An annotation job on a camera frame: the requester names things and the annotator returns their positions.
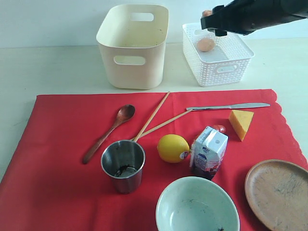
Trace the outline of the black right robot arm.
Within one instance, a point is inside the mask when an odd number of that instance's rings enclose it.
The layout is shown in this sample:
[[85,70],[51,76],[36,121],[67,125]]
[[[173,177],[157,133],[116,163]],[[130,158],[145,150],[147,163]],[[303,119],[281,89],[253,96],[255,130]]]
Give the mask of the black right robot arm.
[[228,32],[249,35],[257,30],[308,17],[307,0],[234,0],[219,5],[201,18],[201,29],[226,36]]

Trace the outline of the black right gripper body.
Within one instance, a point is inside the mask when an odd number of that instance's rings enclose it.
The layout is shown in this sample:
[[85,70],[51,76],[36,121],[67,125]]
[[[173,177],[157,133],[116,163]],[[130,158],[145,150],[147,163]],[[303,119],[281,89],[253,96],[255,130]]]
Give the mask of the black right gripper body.
[[228,5],[230,32],[248,35],[266,27],[286,24],[289,14],[280,0],[234,0]]

